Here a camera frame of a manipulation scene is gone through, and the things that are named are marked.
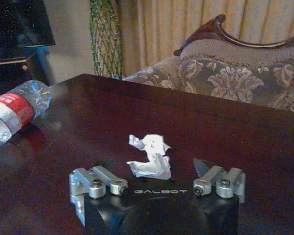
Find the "crumpled tissue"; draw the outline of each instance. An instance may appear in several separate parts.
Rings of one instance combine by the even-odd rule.
[[[147,153],[149,162],[129,161],[133,174],[136,177],[148,177],[167,180],[171,177],[169,157],[165,156],[168,148],[163,142],[163,136],[146,135],[141,140],[134,135],[129,135],[129,144]]]

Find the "plastic water bottle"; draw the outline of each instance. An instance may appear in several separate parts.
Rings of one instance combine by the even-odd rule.
[[[43,113],[51,102],[44,83],[31,80],[0,96],[0,146]]]

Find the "bolt head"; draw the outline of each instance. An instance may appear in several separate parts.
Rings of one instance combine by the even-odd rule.
[[[221,180],[221,185],[224,187],[230,187],[231,181],[223,179],[223,180]]]
[[[128,192],[129,192],[129,190],[127,187],[122,187],[120,189],[120,195],[128,195]]]
[[[195,193],[196,196],[201,196],[202,193],[203,193],[202,188],[200,188],[200,187],[195,187],[195,188],[194,188],[194,193]]]
[[[93,185],[94,186],[101,186],[102,185],[101,179],[94,179],[93,180]]]

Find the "beige curtain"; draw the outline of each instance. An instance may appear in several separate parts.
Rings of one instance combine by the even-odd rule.
[[[124,75],[173,55],[195,30],[224,13],[224,29],[251,43],[294,35],[294,0],[119,0]]]

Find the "green net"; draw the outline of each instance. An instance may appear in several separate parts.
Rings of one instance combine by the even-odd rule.
[[[90,0],[90,34],[95,75],[122,79],[121,33],[111,0]]]

